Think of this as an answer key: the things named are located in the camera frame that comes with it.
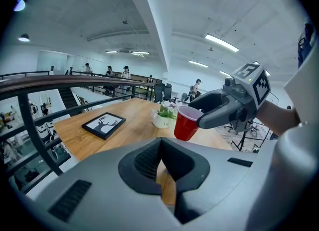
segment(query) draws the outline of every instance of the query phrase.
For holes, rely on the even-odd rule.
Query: red plastic cup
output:
[[[198,130],[196,121],[203,113],[193,107],[179,106],[174,135],[177,139],[188,141]]]

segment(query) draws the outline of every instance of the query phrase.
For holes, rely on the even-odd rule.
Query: white pot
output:
[[[161,117],[156,114],[156,116],[153,118],[153,124],[157,128],[169,128],[170,127],[170,121],[171,119],[168,117]]]

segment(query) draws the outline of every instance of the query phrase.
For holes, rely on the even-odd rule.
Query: wooden table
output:
[[[150,138],[175,138],[175,125],[167,129],[159,129],[152,124],[152,109],[159,110],[160,105],[134,98],[73,116],[54,124],[54,128],[65,146],[68,147],[78,160],[83,160],[100,151]],[[81,127],[85,122],[105,112],[126,118],[126,121],[107,140],[103,140]],[[213,128],[199,128],[189,142],[213,148],[231,150],[231,147]],[[160,163],[158,168],[157,182],[162,186],[162,200],[164,203],[174,205],[176,194],[175,182],[171,176],[168,175],[163,162]]]

